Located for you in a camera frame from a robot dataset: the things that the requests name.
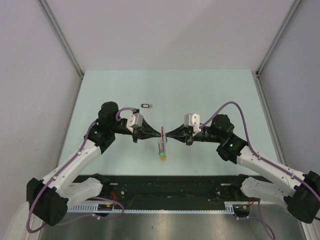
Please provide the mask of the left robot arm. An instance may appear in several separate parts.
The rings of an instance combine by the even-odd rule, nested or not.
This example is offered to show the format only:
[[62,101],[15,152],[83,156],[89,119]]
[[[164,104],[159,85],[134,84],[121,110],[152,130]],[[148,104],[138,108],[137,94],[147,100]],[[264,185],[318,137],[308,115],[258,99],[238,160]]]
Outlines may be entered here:
[[84,182],[72,183],[111,146],[117,134],[131,136],[134,143],[162,136],[146,122],[139,109],[119,109],[113,101],[103,103],[97,119],[88,127],[83,142],[73,155],[42,179],[32,178],[27,183],[28,215],[35,215],[45,224],[55,226],[77,204],[94,197],[107,199],[111,188],[102,175],[94,174]]

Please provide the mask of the metal keyring holder red handle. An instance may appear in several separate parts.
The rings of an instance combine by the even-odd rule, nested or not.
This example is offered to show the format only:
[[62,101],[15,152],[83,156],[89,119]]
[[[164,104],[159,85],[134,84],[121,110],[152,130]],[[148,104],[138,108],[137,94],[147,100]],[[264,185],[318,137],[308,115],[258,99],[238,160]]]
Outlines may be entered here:
[[166,144],[165,128],[162,126],[161,127],[160,139],[158,140],[158,152],[159,152],[159,155],[160,155],[160,152],[165,152],[165,144]]

